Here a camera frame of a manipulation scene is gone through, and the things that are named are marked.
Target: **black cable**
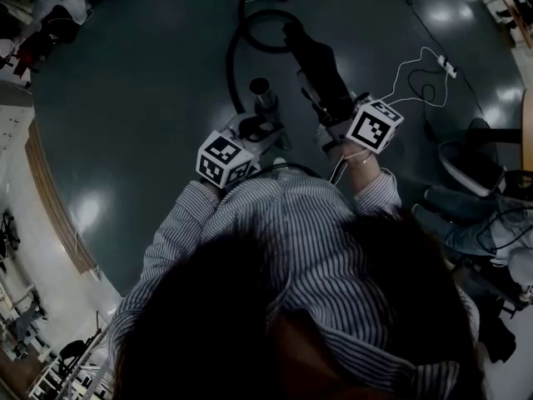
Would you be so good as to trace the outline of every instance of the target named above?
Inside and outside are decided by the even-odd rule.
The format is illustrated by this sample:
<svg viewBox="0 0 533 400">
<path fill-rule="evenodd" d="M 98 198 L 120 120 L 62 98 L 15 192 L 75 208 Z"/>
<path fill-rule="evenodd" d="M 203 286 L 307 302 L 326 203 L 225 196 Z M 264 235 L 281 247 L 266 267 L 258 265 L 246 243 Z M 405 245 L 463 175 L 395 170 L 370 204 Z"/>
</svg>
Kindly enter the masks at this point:
<svg viewBox="0 0 533 400">
<path fill-rule="evenodd" d="M 521 239 L 524 235 L 526 235 L 529 231 L 531 231 L 533 229 L 533 225 L 530 225 L 526 230 L 524 230 L 523 232 L 521 232 L 518 236 L 516 236 L 513 240 L 511 240 L 510 242 L 504 244 L 503 246 L 499 246 L 499 247 L 494 247 L 494 248 L 491 248 L 491 249 L 487 249 L 485 247 L 485 245 L 481 242 L 480 240 L 480 237 L 481 237 L 481 234 L 483 234 L 486 230 L 488 230 L 491 225 L 493 223 L 495 223 L 498 219 L 500 219 L 501 217 L 505 216 L 506 214 L 508 213 L 513 213 L 513 212 L 522 212 L 522 211 L 528 211 L 528 210 L 533 210 L 533 207 L 519 207 L 519 208 L 515 208 L 515 209 L 511 209 L 511 210 L 508 210 L 508 211 L 505 211 L 505 212 L 501 212 L 501 213 L 498 213 L 496 215 L 496 217 L 494 219 L 492 219 L 489 223 L 487 223 L 485 225 L 485 228 L 483 228 L 476 236 L 476 240 L 477 242 L 479 243 L 479 245 L 483 248 L 483 250 L 485 250 L 487 253 L 489 253 L 490 255 L 496 255 L 496 251 L 500 250 L 500 249 L 503 249 L 503 248 L 507 248 L 508 246 L 510 246 L 511 244 L 513 243 L 516 243 L 519 239 Z"/>
<path fill-rule="evenodd" d="M 435 38 L 435 36 L 431 33 L 430 29 L 427 27 L 427 25 L 424 23 L 424 21 L 422 21 L 422 18 L 418 15 L 418 12 L 414 8 L 413 1 L 412 0 L 403 0 L 403 1 L 409 7 L 409 9 L 413 12 L 413 15 L 415 15 L 415 18 L 418 20 L 420 25 L 422 25 L 422 27 L 426 30 L 427 35 L 431 37 L 431 40 L 433 40 L 437 44 L 437 46 L 439 48 L 441 48 L 441 51 L 442 51 L 442 54 L 443 54 L 444 58 L 448 59 L 448 54 L 446 53 L 446 50 L 444 49 L 444 47 L 441 45 L 441 42 L 439 42 Z"/>
<path fill-rule="evenodd" d="M 422 89 L 420 92 L 418 92 L 415 87 L 413 86 L 413 83 L 411 82 L 411 77 L 415 73 L 426 73 L 426 74 L 442 74 L 444 73 L 444 69 L 440 69 L 439 71 L 431 71 L 431 70 L 425 70 L 422 68 L 416 68 L 414 70 L 411 70 L 409 74 L 407 75 L 407 84 L 409 84 L 409 88 L 411 88 L 411 91 L 417 95 L 422 100 L 422 115 L 424 118 L 424 132 L 426 133 L 427 138 L 432 142 L 438 142 L 437 136 L 435 133 L 435 129 L 433 126 L 431 126 L 430 121 L 427 118 L 427 111 L 426 111 L 426 103 L 433 103 L 436 98 L 436 90 L 435 86 L 433 86 L 431 83 L 424 83 L 422 85 Z M 431 98 L 426 97 L 426 90 L 429 88 L 429 90 L 432 92 Z"/>
<path fill-rule="evenodd" d="M 422 27 L 426 30 L 426 32 L 427 32 L 428 36 L 430 36 L 431 40 L 433 40 L 437 44 L 437 46 L 441 49 L 444 58 L 447 60 L 448 59 L 448 53 L 444 49 L 444 46 L 442 46 L 441 42 L 439 42 L 435 38 L 435 36 L 431 33 L 430 29 L 427 27 L 427 25 L 424 23 L 424 21 L 422 21 L 422 18 L 420 17 L 420 15 L 418 14 L 418 12 L 416 11 L 416 9 L 414 7 L 413 1 L 412 0 L 403 0 L 403 1 L 404 1 L 404 3 L 407 6 L 409 6 L 409 9 L 412 11 L 413 15 L 415 15 L 415 18 L 418 20 L 420 25 L 422 25 Z M 474 98 L 474 101 L 476 102 L 476 106 L 480 110 L 481 116 L 483 117 L 483 119 L 485 121 L 487 121 L 486 117 L 485 117 L 485 113 L 483 112 L 483 108 L 481 108 L 480 101 L 479 101 L 479 99 L 477 97 L 476 91 L 472 87 L 471 83 L 468 81 L 468 77 L 466 76 L 465 71 L 461 67 L 456 67 L 456 71 L 457 72 L 461 71 L 462 78 L 465 80 L 466 86 L 470 89 L 472 97 Z"/>
<path fill-rule="evenodd" d="M 310 168 L 308 167 L 305 167 L 301 164 L 298 164 L 298 163 L 279 163 L 279 164 L 273 164 L 272 166 L 268 166 L 268 167 L 265 167 L 264 169 L 260 170 L 259 172 L 255 172 L 253 173 L 252 175 L 250 175 L 247 179 L 253 179 L 253 178 L 258 178 L 260 177 L 261 175 L 264 175 L 265 173 L 270 173 L 276 169 L 281 169 L 281 168 L 295 168 L 295 169 L 300 169 L 302 172 L 304 172 L 306 175 L 312 177 L 312 178 L 320 178 L 321 179 L 321 176 L 318 175 L 316 172 L 314 172 L 313 170 L 311 170 Z"/>
<path fill-rule="evenodd" d="M 252 15 L 246 16 L 247 0 L 239 1 L 238 8 L 238 17 L 239 17 L 239 27 L 233 34 L 232 40 L 227 48 L 226 53 L 226 79 L 227 79 L 227 88 L 229 89 L 230 97 L 232 99 L 233 106 L 235 107 L 238 114 L 245 113 L 246 110 L 244 105 L 242 105 L 241 98 L 239 97 L 239 92 L 237 91 L 237 84 L 235 81 L 235 51 L 237 49 L 237 43 L 239 38 L 243 36 L 247 42 L 249 42 L 255 49 L 258 49 L 266 53 L 288 53 L 289 48 L 287 46 L 271 46 L 265 43 L 259 42 L 256 38 L 250 33 L 250 26 L 253 23 L 256 23 L 262 18 L 285 18 L 286 20 L 297 23 L 301 25 L 300 20 L 289 12 L 276 9 L 267 9 L 260 10 L 253 13 Z"/>
</svg>

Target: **wooden floor edge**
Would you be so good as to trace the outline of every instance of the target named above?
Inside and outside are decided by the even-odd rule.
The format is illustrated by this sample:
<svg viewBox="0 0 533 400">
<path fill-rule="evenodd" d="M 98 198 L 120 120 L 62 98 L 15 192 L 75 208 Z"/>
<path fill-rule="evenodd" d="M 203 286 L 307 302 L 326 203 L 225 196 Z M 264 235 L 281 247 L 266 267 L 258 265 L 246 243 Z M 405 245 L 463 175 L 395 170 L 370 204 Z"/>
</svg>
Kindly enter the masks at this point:
<svg viewBox="0 0 533 400">
<path fill-rule="evenodd" d="M 42 205 L 67 255 L 80 273 L 95 268 L 96 263 L 92 260 L 57 195 L 35 121 L 29 128 L 26 154 Z"/>
</svg>

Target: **metal cylinder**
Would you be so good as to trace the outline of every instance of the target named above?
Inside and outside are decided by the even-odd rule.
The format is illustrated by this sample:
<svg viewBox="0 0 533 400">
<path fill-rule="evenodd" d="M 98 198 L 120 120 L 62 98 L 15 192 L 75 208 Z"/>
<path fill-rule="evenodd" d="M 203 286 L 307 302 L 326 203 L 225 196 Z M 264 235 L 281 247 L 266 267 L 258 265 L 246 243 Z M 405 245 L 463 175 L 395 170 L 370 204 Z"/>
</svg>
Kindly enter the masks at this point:
<svg viewBox="0 0 533 400">
<path fill-rule="evenodd" d="M 265 78 L 254 78 L 250 82 L 250 92 L 256 95 L 256 105 L 260 109 L 268 112 L 276 108 L 276 94 L 271 90 L 270 83 Z"/>
</svg>

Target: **striped shirt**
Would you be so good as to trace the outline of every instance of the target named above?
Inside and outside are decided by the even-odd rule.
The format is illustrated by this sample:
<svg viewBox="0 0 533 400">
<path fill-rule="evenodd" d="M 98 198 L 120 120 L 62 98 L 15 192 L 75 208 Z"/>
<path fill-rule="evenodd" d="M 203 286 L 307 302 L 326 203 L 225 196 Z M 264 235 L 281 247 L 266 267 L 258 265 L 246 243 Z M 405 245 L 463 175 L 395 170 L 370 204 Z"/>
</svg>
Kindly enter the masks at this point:
<svg viewBox="0 0 533 400">
<path fill-rule="evenodd" d="M 384 170 L 355 197 L 356 214 L 392 212 L 401 205 L 396 179 Z M 366 254 L 343 225 L 354 212 L 327 181 L 293 170 L 245 181 L 221 201 L 191 182 L 157 230 L 144 257 L 139 283 L 124 298 L 109 328 L 114 358 L 144 304 L 176 261 L 197 246 L 235 229 L 268 238 L 275 260 L 270 288 L 279 293 L 274 311 L 306 310 L 338 362 L 369 387 L 413 398 L 446 398 L 459 371 L 455 362 L 414 365 L 390 350 L 392 316 L 385 296 L 366 274 Z M 460 290 L 477 338 L 479 315 Z"/>
</svg>

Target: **floor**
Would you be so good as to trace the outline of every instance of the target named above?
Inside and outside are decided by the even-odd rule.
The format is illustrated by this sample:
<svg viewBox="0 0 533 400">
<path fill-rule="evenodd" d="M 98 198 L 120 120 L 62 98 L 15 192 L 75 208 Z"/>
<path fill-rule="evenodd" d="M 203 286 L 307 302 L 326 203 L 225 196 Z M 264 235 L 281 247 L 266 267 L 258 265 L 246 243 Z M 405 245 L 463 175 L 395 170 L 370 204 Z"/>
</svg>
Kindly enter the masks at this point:
<svg viewBox="0 0 533 400">
<path fill-rule="evenodd" d="M 483 2 L 413 1 L 450 62 L 468 76 L 491 126 L 517 127 L 515 91 L 523 82 Z M 402 0 L 267 0 L 249 9 L 273 7 L 296 14 L 316 40 L 333 47 L 341 75 L 357 93 L 385 95 L 400 62 L 417 58 L 421 46 L 439 51 Z M 237 0 L 105 0 L 96 9 L 74 43 L 54 49 L 34 78 L 33 97 L 60 197 L 101 269 L 126 293 L 158 224 L 196 177 L 197 148 L 233 114 L 224 55 Z M 280 25 L 272 24 L 255 34 L 280 43 Z M 436 65 L 427 57 L 420 67 Z M 293 143 L 289 160 L 326 176 L 333 163 L 312 142 L 316 116 L 300 94 L 297 69 L 291 55 L 261 53 L 244 42 L 237 49 L 245 106 L 252 102 L 247 84 L 269 79 Z M 411 95 L 405 75 L 398 97 Z M 415 83 L 425 81 L 421 75 Z M 436 88 L 438 102 L 443 87 Z M 425 185 L 448 181 L 423 132 L 421 104 L 397 109 L 406 121 L 380 160 L 398 176 L 409 204 Z M 479 116 L 461 78 L 450 83 L 446 108 L 428 110 L 440 140 L 462 138 Z"/>
<path fill-rule="evenodd" d="M 516 351 L 505 363 L 492 363 L 485 357 L 484 370 L 489 399 L 531 400 L 533 398 L 533 381 L 531 380 L 533 307 L 519 312 L 512 319 L 509 319 L 508 314 L 503 312 L 501 319 L 516 337 Z"/>
<path fill-rule="evenodd" d="M 0 205 L 15 217 L 21 238 L 14 260 L 6 262 L 7 276 L 16 273 L 25 282 L 11 282 L 10 293 L 33 283 L 47 312 L 48 323 L 37 322 L 39 336 L 58 353 L 67 343 L 86 340 L 109 321 L 120 296 L 105 278 L 80 274 L 59 242 L 33 182 L 23 147 L 13 150 L 12 161 L 0 186 Z"/>
</svg>

